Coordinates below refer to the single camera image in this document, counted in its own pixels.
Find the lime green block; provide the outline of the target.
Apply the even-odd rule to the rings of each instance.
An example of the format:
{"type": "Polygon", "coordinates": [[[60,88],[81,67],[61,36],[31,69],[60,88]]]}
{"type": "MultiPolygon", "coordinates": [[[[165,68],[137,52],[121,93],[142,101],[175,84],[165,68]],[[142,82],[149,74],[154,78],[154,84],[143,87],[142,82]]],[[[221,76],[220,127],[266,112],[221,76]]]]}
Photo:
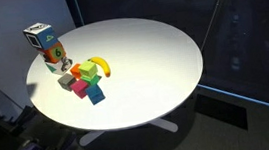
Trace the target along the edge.
{"type": "Polygon", "coordinates": [[[83,62],[78,69],[80,70],[80,74],[82,76],[88,77],[92,79],[94,75],[97,74],[98,68],[96,67],[96,64],[94,62],[85,61],[83,62]]]}

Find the teal green block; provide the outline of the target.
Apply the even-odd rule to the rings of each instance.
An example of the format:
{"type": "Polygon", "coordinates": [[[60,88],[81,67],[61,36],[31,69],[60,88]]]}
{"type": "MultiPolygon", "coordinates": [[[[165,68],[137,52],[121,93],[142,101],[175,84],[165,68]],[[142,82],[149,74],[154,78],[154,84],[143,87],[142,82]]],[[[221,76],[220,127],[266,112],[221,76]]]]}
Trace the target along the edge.
{"type": "Polygon", "coordinates": [[[102,78],[101,76],[99,76],[99,75],[97,75],[97,74],[95,74],[93,77],[87,77],[87,76],[84,76],[84,75],[82,75],[81,77],[80,77],[83,81],[85,81],[88,85],[90,85],[90,86],[92,86],[92,85],[94,85],[94,84],[97,84],[99,81],[100,81],[100,79],[102,78]]]}

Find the magenta block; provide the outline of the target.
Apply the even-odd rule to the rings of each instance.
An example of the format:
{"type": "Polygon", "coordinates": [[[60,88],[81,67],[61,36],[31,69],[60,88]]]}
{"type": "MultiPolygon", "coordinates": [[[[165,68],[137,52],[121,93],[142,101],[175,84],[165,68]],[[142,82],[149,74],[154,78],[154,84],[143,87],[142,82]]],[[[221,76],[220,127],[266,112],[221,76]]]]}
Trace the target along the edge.
{"type": "Polygon", "coordinates": [[[71,86],[72,91],[81,99],[86,96],[85,90],[88,88],[88,84],[83,80],[74,82],[71,86]]]}

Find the small orange block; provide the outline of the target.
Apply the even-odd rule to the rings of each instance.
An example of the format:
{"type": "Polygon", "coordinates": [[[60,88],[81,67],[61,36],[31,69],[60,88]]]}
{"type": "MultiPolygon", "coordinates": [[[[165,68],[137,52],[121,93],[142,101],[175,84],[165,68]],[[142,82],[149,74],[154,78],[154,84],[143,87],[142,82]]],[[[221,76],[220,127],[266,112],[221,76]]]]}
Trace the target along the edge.
{"type": "Polygon", "coordinates": [[[81,73],[80,73],[80,65],[79,64],[75,64],[71,69],[71,75],[73,75],[75,78],[79,79],[81,77],[81,73]]]}

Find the grey block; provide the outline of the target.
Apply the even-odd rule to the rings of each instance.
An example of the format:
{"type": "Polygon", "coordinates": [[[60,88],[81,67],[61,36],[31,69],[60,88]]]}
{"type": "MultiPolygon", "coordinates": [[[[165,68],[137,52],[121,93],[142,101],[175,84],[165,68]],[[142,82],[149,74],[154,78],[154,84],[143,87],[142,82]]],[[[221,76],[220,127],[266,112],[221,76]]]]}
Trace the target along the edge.
{"type": "Polygon", "coordinates": [[[76,81],[77,79],[75,79],[73,75],[64,74],[61,78],[59,78],[58,83],[63,89],[72,91],[70,86],[76,81]]]}

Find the white bottom picture block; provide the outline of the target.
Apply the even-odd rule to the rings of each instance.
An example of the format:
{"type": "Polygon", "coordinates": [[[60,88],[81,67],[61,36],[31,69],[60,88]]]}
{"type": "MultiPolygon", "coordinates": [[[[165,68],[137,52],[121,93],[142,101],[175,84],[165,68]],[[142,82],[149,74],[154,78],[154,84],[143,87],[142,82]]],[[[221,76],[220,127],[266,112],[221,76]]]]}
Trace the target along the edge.
{"type": "Polygon", "coordinates": [[[67,57],[62,57],[57,63],[46,62],[48,70],[52,73],[63,75],[72,66],[73,61],[67,57]]]}

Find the orange number six block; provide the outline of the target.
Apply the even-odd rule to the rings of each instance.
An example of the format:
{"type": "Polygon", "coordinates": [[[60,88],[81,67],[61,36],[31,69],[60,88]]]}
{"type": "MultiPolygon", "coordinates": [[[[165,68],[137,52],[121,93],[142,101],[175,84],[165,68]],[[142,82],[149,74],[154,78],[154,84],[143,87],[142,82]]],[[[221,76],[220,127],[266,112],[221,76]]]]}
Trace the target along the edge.
{"type": "Polygon", "coordinates": [[[60,42],[55,43],[49,49],[39,50],[39,53],[43,56],[44,61],[49,63],[57,63],[66,55],[66,51],[60,42]]]}

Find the round white table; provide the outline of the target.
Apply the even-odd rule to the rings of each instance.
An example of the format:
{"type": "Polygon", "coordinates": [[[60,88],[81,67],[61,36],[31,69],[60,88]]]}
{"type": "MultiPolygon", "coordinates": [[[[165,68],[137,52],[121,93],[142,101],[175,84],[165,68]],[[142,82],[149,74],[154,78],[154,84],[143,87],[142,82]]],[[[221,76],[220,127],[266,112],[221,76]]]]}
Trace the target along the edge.
{"type": "Polygon", "coordinates": [[[127,18],[81,26],[59,40],[74,62],[96,56],[111,67],[111,75],[99,82],[106,98],[97,104],[60,87],[42,58],[28,69],[33,105],[55,122],[86,130],[80,145],[144,124],[178,130],[163,117],[188,98],[203,73],[202,53],[189,35],[166,23],[127,18]]]}

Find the yellow banana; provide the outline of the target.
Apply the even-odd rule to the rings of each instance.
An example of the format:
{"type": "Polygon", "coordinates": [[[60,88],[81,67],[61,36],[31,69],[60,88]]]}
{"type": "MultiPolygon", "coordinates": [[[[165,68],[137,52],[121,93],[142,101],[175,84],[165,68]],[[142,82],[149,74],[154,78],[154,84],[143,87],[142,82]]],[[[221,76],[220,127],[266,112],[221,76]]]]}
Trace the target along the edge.
{"type": "Polygon", "coordinates": [[[99,65],[104,72],[105,77],[109,77],[111,75],[111,68],[109,67],[109,64],[106,62],[104,58],[101,57],[91,57],[90,62],[94,62],[95,64],[99,65]]]}

